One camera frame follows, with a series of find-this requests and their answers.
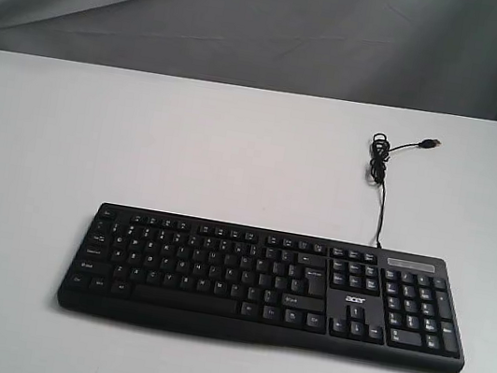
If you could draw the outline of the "grey backdrop cloth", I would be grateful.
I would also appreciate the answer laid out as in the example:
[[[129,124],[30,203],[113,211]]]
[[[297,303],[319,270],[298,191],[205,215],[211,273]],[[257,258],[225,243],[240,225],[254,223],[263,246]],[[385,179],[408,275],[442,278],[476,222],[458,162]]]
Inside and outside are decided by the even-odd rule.
[[[0,50],[497,120],[497,0],[0,0]]]

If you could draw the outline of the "black acer keyboard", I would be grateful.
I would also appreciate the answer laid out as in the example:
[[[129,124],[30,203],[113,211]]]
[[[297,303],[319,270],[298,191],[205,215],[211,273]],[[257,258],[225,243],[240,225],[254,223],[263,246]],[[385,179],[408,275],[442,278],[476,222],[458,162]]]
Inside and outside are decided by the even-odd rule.
[[[459,373],[450,289],[434,257],[105,203],[57,297],[171,332]]]

